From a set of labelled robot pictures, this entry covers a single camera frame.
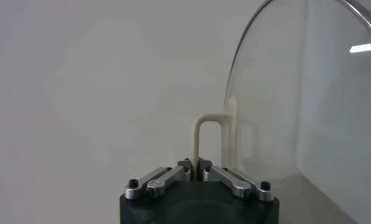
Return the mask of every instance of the glass bell jar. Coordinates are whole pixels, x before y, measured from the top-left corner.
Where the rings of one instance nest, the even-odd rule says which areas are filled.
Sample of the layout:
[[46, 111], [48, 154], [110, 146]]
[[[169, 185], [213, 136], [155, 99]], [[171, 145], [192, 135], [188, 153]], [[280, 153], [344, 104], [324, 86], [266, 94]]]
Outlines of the glass bell jar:
[[236, 167], [280, 223], [371, 223], [371, 8], [266, 1], [235, 52]]

